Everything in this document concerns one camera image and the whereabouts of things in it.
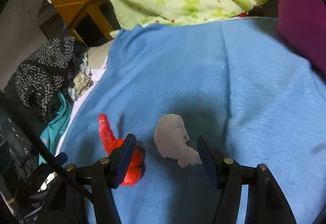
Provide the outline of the black white speckled garment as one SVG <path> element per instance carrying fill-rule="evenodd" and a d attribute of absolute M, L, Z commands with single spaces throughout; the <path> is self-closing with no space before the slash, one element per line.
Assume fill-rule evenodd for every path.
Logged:
<path fill-rule="evenodd" d="M 54 38 L 29 55 L 17 68 L 15 87 L 22 103 L 42 109 L 43 117 L 52 97 L 74 70 L 75 38 Z"/>

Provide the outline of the red plastic bag trash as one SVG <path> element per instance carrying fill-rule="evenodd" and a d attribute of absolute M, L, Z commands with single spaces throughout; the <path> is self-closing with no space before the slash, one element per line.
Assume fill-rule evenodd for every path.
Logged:
<path fill-rule="evenodd" d="M 120 147 L 123 143 L 123 139 L 118 139 L 114 136 L 112 129 L 110 128 L 109 121 L 107 119 L 106 114 L 99 114 L 99 136 L 102 140 L 103 147 L 106 150 L 106 153 L 110 155 L 112 151 L 118 147 Z M 136 147 L 133 156 L 131 158 L 131 162 L 129 164 L 127 173 L 125 175 L 124 181 L 122 182 L 122 186 L 134 186 L 142 177 L 143 174 L 143 163 L 144 163 L 144 155 Z"/>

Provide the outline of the teal cloth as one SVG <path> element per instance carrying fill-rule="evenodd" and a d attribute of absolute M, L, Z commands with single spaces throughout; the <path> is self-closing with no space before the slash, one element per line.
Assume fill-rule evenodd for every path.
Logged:
<path fill-rule="evenodd" d="M 72 106 L 61 92 L 58 92 L 58 98 L 61 105 L 56 112 L 56 116 L 40 135 L 41 141 L 53 156 L 56 153 L 60 138 L 66 131 L 72 113 Z"/>

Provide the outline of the blue bed blanket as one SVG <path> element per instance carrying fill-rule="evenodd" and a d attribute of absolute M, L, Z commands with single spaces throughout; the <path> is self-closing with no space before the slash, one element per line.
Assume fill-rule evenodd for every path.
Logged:
<path fill-rule="evenodd" d="M 98 115 L 117 137 L 134 134 L 145 173 L 113 191 L 122 223 L 209 223 L 219 192 L 201 165 L 162 158 L 154 131 L 166 114 L 182 117 L 238 163 L 265 163 L 298 223 L 325 205 L 325 79 L 276 34 L 275 19 L 247 18 L 196 26 L 122 30 L 106 71 L 65 136 L 68 162 L 88 166 L 106 152 Z"/>

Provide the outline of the magenta pillow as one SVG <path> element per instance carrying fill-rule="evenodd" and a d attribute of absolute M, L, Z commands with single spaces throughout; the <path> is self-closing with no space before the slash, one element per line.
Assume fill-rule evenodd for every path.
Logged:
<path fill-rule="evenodd" d="M 325 73 L 325 0 L 279 0 L 276 31 Z"/>

